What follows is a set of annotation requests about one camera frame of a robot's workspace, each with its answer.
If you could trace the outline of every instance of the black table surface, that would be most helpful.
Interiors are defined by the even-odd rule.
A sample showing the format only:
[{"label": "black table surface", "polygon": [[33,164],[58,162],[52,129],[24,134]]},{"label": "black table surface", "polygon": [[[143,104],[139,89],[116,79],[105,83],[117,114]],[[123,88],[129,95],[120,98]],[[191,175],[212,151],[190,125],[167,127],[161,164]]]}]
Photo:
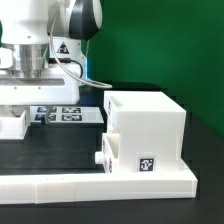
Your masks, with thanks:
[{"label": "black table surface", "polygon": [[[114,90],[160,90],[158,86],[151,84],[113,84],[115,86]],[[102,102],[103,90],[81,89],[79,106],[102,107]],[[0,205],[0,224],[224,223],[224,140],[199,119],[190,115],[186,121],[182,158],[199,180],[197,197],[194,199]]]}]

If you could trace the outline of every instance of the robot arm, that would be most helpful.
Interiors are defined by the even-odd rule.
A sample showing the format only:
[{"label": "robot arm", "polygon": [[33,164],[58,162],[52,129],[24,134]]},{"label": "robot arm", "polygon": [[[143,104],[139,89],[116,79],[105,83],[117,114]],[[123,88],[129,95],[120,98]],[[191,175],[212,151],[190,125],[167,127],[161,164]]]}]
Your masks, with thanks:
[{"label": "robot arm", "polygon": [[89,40],[102,25],[99,0],[50,0],[48,1],[49,33],[58,8],[60,8],[60,15],[55,24],[54,36]]},{"label": "robot arm", "polygon": [[0,68],[12,71],[41,71],[48,67],[44,58],[48,33],[59,8],[54,36],[89,40],[102,24],[99,0],[0,0],[0,4],[2,47],[13,55],[11,64],[5,63],[12,61],[11,55],[5,55],[5,50],[0,53]]}]

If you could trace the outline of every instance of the white cylinder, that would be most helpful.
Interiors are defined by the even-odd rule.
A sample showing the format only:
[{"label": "white cylinder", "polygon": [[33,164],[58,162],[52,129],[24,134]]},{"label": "white cylinder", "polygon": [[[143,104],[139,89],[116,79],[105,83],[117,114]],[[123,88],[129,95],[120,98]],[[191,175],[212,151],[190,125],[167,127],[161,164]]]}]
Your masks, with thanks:
[{"label": "white cylinder", "polygon": [[48,43],[47,0],[1,0],[2,43]]}]

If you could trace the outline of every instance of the green wall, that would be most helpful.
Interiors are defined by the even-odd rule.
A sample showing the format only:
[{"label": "green wall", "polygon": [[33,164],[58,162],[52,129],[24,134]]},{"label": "green wall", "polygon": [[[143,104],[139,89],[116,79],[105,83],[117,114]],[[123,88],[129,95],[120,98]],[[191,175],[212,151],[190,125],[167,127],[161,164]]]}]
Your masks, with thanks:
[{"label": "green wall", "polygon": [[92,78],[152,82],[224,137],[224,1],[104,0]]}]

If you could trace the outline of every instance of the warning label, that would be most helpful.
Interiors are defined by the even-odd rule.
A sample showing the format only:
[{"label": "warning label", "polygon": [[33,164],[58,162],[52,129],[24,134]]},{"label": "warning label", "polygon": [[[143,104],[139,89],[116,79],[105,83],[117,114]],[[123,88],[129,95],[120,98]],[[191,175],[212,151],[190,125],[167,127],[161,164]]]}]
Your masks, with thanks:
[{"label": "warning label", "polygon": [[65,45],[64,42],[62,43],[62,45],[58,49],[57,53],[59,53],[59,54],[69,54],[68,48],[67,48],[67,46]]}]

